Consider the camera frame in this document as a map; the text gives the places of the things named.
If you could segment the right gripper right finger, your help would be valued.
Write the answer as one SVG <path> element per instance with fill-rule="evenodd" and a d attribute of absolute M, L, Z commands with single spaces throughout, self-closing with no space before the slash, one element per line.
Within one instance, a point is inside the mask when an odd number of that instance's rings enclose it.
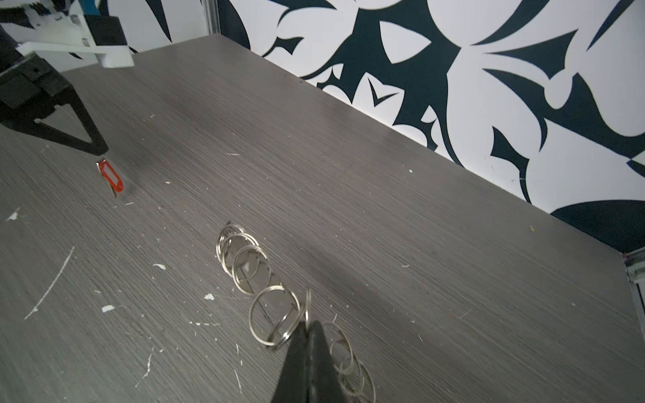
<path fill-rule="evenodd" d="M 307 402 L 346 403 L 321 322 L 307 331 Z"/>

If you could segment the red key tag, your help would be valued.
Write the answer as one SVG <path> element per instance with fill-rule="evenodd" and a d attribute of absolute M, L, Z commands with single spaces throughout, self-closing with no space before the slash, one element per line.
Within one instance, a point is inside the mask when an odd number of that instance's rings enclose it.
<path fill-rule="evenodd" d="M 124 190 L 124 183 L 112 165 L 104 158 L 97 162 L 97 169 L 107 181 L 115 197 Z"/>

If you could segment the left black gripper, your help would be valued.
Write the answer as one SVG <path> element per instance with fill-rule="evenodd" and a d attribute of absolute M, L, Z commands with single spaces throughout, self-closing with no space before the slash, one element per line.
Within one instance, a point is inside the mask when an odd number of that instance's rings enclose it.
<path fill-rule="evenodd" d="M 1 31 L 1 124 L 87 154 L 109 147 L 70 83 L 36 54 L 22 55 Z"/>

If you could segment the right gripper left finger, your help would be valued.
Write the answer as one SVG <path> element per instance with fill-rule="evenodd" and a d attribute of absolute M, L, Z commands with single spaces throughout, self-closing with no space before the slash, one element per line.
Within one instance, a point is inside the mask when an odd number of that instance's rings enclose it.
<path fill-rule="evenodd" d="M 307 330 L 301 322 L 290 338 L 289 348 L 282 366 L 271 403 L 306 403 L 307 386 Z"/>

